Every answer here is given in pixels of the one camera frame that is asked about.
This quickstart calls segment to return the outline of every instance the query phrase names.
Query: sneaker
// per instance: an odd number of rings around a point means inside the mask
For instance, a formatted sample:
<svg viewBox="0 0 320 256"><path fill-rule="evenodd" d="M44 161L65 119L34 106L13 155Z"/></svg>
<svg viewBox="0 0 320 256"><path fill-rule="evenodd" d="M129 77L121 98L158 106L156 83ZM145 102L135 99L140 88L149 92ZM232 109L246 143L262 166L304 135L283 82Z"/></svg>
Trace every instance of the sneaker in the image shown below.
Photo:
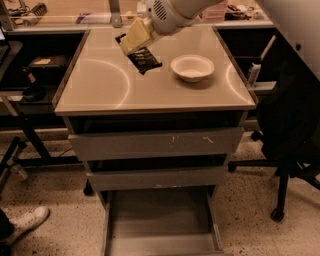
<svg viewBox="0 0 320 256"><path fill-rule="evenodd" d="M48 218L49 213L50 211L47 207L40 206L20 217L9 219L14 226L14 231L11 236L1 240L0 243L7 246L13 244L24 232L40 226Z"/></svg>

